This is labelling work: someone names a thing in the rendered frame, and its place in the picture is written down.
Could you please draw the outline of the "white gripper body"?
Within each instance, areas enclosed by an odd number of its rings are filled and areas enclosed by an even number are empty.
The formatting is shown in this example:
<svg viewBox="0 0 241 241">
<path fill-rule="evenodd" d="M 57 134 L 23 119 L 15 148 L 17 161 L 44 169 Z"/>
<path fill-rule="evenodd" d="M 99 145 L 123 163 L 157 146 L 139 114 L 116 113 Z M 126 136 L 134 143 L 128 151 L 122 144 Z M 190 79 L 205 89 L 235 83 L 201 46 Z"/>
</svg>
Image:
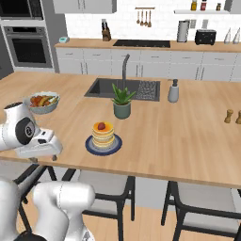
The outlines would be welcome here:
<svg viewBox="0 0 241 241">
<path fill-rule="evenodd" d="M 16 148 L 15 152 L 21 158 L 33 158 L 40 156 L 58 155 L 62 152 L 62 144 L 56 136 L 50 140 L 45 138 L 33 138 L 27 145 Z"/>
</svg>

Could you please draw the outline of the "black framed grey chair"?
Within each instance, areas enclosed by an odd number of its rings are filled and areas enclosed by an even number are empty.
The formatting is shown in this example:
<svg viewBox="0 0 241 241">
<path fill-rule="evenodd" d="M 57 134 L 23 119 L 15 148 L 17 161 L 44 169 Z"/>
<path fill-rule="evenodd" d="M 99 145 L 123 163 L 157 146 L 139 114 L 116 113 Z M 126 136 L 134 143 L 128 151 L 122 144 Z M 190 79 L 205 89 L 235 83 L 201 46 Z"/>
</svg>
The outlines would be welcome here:
<svg viewBox="0 0 241 241">
<path fill-rule="evenodd" d="M 50 166 L 40 166 L 32 164 L 27 168 L 18 178 L 14 180 L 14 183 L 19 187 L 21 192 L 21 200 L 18 212 L 24 224 L 25 230 L 28 233 L 32 232 L 26 213 L 24 211 L 23 204 L 28 204 L 27 195 L 31 189 L 39 183 L 39 179 L 44 171 L 48 170 L 52 181 L 56 181 L 56 174 L 54 169 Z"/>
<path fill-rule="evenodd" d="M 70 215 L 70 226 L 65 241 L 92 241 L 93 236 L 83 221 L 83 215 L 112 218 L 118 221 L 119 241 L 123 241 L 123 208 L 131 201 L 131 220 L 135 220 L 136 178 L 111 173 L 81 170 L 78 181 L 92 185 L 96 193 L 89 209 Z"/>
<path fill-rule="evenodd" d="M 168 181 L 162 226 L 170 205 L 175 207 L 177 218 L 172 241 L 179 241 L 181 231 L 233 237 L 233 241 L 241 241 L 241 213 L 235 209 L 230 188 Z"/>
</svg>

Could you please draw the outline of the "grey bowl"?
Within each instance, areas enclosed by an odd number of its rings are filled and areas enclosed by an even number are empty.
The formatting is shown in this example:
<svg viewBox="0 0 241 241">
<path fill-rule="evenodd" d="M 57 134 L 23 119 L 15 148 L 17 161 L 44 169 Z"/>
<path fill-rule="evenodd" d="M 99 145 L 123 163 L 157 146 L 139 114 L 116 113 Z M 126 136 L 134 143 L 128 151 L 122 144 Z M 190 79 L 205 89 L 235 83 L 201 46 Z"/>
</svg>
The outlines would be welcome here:
<svg viewBox="0 0 241 241">
<path fill-rule="evenodd" d="M 50 104 L 50 105 L 47 105 L 47 106 L 43 106 L 43 107 L 31 107 L 30 106 L 30 98 L 33 97 L 33 96 L 38 96 L 38 95 L 47 95 L 47 96 L 57 96 L 58 99 L 55 103 L 53 104 Z M 34 94 L 32 94 L 31 96 L 29 97 L 25 97 L 24 98 L 24 103 L 30 108 L 30 110 L 35 113 L 35 114 L 38 114 L 38 115 L 43 115 L 43 114 L 48 114 L 48 113 L 51 113 L 53 112 L 57 105 L 58 105 L 58 102 L 60 100 L 60 96 L 56 93 L 56 92 L 52 92 L 52 91 L 42 91 L 42 92 L 36 92 Z"/>
</svg>

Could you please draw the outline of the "stack of pancakes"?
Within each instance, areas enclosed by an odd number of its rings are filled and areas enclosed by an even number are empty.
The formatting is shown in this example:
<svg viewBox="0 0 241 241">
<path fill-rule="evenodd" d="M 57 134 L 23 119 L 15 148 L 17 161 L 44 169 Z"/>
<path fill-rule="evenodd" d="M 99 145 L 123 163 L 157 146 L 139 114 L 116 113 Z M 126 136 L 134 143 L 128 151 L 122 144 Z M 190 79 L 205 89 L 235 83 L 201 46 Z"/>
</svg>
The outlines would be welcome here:
<svg viewBox="0 0 241 241">
<path fill-rule="evenodd" d="M 98 130 L 98 124 L 104 122 L 104 130 Z M 114 127 L 113 124 L 107 121 L 96 122 L 92 127 L 92 142 L 98 148 L 110 147 L 114 140 Z"/>
</svg>

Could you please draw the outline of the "green plant in grey pot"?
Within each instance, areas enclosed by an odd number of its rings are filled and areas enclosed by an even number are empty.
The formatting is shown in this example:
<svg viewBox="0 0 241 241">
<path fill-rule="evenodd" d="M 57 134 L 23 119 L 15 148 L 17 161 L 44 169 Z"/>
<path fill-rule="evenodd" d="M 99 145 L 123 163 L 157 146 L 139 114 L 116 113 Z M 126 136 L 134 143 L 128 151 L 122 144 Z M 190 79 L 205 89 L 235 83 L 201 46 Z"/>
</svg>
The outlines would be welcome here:
<svg viewBox="0 0 241 241">
<path fill-rule="evenodd" d="M 136 92 L 129 93 L 128 88 L 121 90 L 115 84 L 112 85 L 115 98 L 112 100 L 114 107 L 114 115 L 120 119 L 127 119 L 131 114 L 131 98 Z"/>
</svg>

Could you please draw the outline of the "dark grey sink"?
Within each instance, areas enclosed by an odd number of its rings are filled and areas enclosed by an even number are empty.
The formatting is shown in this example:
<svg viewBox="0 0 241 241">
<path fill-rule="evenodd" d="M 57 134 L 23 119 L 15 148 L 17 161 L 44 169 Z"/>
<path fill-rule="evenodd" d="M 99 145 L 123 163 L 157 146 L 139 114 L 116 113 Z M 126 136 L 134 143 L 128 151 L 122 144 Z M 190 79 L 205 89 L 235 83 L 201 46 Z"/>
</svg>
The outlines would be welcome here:
<svg viewBox="0 0 241 241">
<path fill-rule="evenodd" d="M 86 92 L 86 97 L 114 98 L 115 92 L 112 88 L 115 85 L 122 89 L 121 79 L 97 78 Z M 135 92 L 132 100 L 140 101 L 160 101 L 160 82 L 127 79 L 125 86 L 128 88 L 127 94 Z"/>
</svg>

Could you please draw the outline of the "steel built-in oven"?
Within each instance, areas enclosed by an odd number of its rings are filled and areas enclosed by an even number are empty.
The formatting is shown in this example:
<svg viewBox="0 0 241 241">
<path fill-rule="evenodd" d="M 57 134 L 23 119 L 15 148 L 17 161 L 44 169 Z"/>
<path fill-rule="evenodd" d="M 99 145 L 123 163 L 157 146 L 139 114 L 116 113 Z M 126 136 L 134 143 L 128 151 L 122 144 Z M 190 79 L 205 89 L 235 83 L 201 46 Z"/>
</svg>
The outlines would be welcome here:
<svg viewBox="0 0 241 241">
<path fill-rule="evenodd" d="M 4 30 L 16 68 L 53 68 L 42 26 L 5 26 Z"/>
</svg>

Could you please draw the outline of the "dark grey tap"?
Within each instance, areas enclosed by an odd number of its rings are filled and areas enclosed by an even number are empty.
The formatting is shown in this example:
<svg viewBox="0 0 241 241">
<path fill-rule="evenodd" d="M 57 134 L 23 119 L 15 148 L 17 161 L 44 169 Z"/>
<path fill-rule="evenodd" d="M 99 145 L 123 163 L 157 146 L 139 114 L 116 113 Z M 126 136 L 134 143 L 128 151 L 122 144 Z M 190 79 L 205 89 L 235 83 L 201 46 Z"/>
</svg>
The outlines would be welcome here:
<svg viewBox="0 0 241 241">
<path fill-rule="evenodd" d="M 127 61 L 129 59 L 130 55 L 127 54 L 125 59 L 122 63 L 122 90 L 125 89 L 125 83 L 126 83 L 126 67 L 127 67 Z"/>
</svg>

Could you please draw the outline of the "wooden knife block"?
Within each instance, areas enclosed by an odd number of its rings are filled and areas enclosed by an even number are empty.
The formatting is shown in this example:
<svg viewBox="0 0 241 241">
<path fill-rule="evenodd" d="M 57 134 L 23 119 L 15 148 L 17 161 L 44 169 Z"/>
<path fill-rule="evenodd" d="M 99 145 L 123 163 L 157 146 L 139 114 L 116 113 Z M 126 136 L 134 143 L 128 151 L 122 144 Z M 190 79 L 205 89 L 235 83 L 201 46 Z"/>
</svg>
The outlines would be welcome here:
<svg viewBox="0 0 241 241">
<path fill-rule="evenodd" d="M 111 34 L 110 34 L 110 30 L 107 26 L 107 23 L 102 23 L 102 35 L 103 35 L 103 41 L 111 40 Z"/>
</svg>

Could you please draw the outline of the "white lower cupboard run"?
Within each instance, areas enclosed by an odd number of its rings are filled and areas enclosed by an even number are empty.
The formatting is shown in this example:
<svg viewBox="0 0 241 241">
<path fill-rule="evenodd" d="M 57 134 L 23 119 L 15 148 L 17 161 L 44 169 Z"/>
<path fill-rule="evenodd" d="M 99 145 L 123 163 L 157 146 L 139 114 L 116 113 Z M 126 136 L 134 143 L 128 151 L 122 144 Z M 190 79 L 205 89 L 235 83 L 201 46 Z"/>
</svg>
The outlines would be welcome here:
<svg viewBox="0 0 241 241">
<path fill-rule="evenodd" d="M 241 81 L 241 56 L 236 53 L 57 48 L 56 54 L 61 73 L 121 75 L 129 54 L 127 75 L 131 77 Z"/>
</svg>

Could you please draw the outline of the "black microwave oven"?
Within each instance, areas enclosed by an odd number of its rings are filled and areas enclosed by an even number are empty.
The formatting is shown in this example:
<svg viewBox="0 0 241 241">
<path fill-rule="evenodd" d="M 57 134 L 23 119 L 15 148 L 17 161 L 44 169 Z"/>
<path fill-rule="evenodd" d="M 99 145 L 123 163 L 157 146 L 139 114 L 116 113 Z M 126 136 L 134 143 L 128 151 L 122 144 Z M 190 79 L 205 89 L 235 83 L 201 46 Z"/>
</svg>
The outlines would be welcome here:
<svg viewBox="0 0 241 241">
<path fill-rule="evenodd" d="M 40 0 L 0 0 L 2 19 L 42 20 Z"/>
</svg>

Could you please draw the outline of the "brown wooden shaker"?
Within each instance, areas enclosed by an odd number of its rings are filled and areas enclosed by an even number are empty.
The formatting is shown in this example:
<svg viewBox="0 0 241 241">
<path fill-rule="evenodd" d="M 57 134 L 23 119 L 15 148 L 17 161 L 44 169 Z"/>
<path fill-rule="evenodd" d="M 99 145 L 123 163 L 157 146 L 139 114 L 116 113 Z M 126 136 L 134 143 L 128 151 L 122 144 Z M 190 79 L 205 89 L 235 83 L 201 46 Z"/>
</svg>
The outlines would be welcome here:
<svg viewBox="0 0 241 241">
<path fill-rule="evenodd" d="M 232 109 L 228 109 L 227 110 L 227 116 L 226 116 L 224 122 L 230 123 L 231 122 L 231 118 L 232 118 L 232 114 L 233 114 L 233 110 Z"/>
</svg>

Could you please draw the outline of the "paper towel roll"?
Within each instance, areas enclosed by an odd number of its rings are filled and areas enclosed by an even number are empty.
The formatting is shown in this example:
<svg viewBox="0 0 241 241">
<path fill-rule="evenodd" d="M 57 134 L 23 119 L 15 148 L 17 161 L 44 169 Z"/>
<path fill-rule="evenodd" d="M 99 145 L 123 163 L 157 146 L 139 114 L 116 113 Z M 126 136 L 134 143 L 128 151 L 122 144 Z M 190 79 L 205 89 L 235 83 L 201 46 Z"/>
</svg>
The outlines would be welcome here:
<svg viewBox="0 0 241 241">
<path fill-rule="evenodd" d="M 178 24 L 177 41 L 187 42 L 188 30 L 189 30 L 189 20 L 180 21 Z"/>
</svg>

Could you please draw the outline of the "white wall shelf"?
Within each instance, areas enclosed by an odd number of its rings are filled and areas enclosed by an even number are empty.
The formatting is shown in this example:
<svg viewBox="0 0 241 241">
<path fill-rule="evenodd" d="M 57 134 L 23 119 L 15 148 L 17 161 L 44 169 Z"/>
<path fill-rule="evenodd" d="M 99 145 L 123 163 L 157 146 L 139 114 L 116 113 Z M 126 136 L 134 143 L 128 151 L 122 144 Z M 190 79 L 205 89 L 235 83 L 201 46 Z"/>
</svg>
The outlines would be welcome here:
<svg viewBox="0 0 241 241">
<path fill-rule="evenodd" d="M 184 10 L 184 9 L 175 9 L 173 10 L 174 14 L 230 14 L 227 10 Z"/>
</svg>

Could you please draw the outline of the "grey wall cupboard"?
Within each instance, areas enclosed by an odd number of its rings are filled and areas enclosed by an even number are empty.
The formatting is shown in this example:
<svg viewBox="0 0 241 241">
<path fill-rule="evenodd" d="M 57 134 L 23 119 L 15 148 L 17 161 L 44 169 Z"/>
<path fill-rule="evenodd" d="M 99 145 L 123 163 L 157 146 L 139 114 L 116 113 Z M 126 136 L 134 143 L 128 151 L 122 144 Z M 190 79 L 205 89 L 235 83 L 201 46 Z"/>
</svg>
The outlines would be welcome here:
<svg viewBox="0 0 241 241">
<path fill-rule="evenodd" d="M 225 0 L 224 9 L 230 14 L 241 14 L 241 0 Z"/>
</svg>

